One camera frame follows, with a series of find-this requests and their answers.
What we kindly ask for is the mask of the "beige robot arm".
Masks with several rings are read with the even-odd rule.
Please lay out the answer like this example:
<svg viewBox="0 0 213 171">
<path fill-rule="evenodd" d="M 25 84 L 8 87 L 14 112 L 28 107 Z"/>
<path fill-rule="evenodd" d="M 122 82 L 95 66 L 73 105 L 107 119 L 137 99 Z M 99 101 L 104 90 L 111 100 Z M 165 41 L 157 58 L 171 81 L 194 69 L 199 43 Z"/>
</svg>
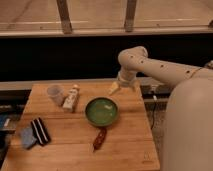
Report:
<svg viewBox="0 0 213 171">
<path fill-rule="evenodd" d="M 151 59 L 143 46 L 121 51 L 118 62 L 111 94 L 132 88 L 139 72 L 172 87 L 161 171 L 213 171 L 213 69 Z"/>
</svg>

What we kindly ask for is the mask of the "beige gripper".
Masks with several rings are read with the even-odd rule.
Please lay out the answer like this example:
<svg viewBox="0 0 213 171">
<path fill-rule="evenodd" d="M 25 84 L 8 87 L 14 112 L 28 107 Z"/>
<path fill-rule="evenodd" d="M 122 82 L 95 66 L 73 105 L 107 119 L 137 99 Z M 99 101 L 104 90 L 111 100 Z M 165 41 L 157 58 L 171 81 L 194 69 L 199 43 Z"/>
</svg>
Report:
<svg viewBox="0 0 213 171">
<path fill-rule="evenodd" d="M 117 76 L 117 82 L 113 82 L 109 88 L 109 94 L 112 95 L 116 91 L 119 90 L 119 85 L 121 87 L 132 87 L 133 92 L 136 91 L 135 88 L 135 81 L 136 81 L 136 74 L 133 72 L 119 72 Z"/>
</svg>

